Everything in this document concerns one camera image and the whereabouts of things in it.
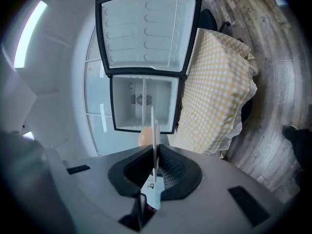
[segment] white wall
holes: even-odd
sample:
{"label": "white wall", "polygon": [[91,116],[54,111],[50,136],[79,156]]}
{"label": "white wall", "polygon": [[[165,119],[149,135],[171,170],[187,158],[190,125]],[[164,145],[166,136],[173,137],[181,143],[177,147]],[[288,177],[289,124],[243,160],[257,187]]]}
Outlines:
{"label": "white wall", "polygon": [[20,131],[36,95],[0,53],[0,130]]}
{"label": "white wall", "polygon": [[[83,111],[83,68],[95,25],[95,0],[42,0],[47,4],[17,72],[38,96],[27,127],[62,159],[95,156]],[[35,2],[27,4],[3,42],[13,63],[17,43]]]}

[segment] light strip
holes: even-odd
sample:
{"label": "light strip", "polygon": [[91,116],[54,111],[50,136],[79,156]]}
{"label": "light strip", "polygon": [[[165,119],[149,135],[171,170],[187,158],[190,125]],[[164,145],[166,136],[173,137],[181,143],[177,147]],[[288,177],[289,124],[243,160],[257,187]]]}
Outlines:
{"label": "light strip", "polygon": [[99,76],[100,76],[100,78],[104,78],[104,66],[103,66],[102,62],[101,62],[101,66],[99,68]]}
{"label": "light strip", "polygon": [[35,26],[36,26],[36,24],[37,24],[40,16],[42,15],[46,6],[47,6],[46,3],[44,3],[43,1],[40,1],[37,4],[37,6],[35,7],[33,13],[30,15],[30,17],[29,17],[29,19],[28,19],[28,21],[24,27],[24,30],[20,36],[18,48],[17,48],[16,53],[15,53],[15,59],[14,59],[14,67],[15,68],[23,68],[24,67],[29,40],[30,40],[31,35],[34,31],[34,28],[35,28]]}
{"label": "light strip", "polygon": [[23,135],[24,138],[28,138],[28,139],[34,139],[34,136],[31,132],[27,132]]}
{"label": "light strip", "polygon": [[287,0],[275,0],[275,2],[276,2],[277,5],[280,6],[280,7],[282,7],[282,6],[288,6]]}
{"label": "light strip", "polygon": [[104,104],[101,103],[99,105],[99,110],[101,112],[101,119],[102,119],[102,125],[103,125],[103,131],[106,132],[107,131],[107,127],[106,127],[106,120],[105,120],[105,114],[104,114]]}

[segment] mini fridge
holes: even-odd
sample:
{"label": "mini fridge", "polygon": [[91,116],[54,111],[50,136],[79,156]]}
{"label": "mini fridge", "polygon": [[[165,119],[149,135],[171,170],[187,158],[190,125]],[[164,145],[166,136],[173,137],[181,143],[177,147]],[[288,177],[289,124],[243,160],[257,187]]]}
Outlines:
{"label": "mini fridge", "polygon": [[96,0],[97,39],[110,78],[114,128],[174,133],[201,0]]}

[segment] person's foot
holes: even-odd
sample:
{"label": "person's foot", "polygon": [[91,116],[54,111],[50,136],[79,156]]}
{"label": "person's foot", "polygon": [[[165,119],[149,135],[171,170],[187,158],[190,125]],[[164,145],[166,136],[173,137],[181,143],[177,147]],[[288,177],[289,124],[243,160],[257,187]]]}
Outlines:
{"label": "person's foot", "polygon": [[283,127],[282,133],[286,139],[291,140],[291,136],[292,136],[293,132],[296,130],[298,130],[298,128],[296,126],[286,125]]}
{"label": "person's foot", "polygon": [[298,168],[293,174],[293,180],[299,187],[302,185],[303,174],[304,172],[302,168]]}

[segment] fridge door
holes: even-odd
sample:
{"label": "fridge door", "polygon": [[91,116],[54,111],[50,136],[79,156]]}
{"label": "fridge door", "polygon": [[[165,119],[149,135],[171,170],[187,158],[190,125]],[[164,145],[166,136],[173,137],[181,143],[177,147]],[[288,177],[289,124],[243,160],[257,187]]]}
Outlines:
{"label": "fridge door", "polygon": [[162,134],[174,133],[181,100],[182,78],[115,75],[110,78],[114,129],[140,133],[151,127],[151,108]]}
{"label": "fridge door", "polygon": [[183,77],[201,0],[96,0],[97,39],[106,75]]}

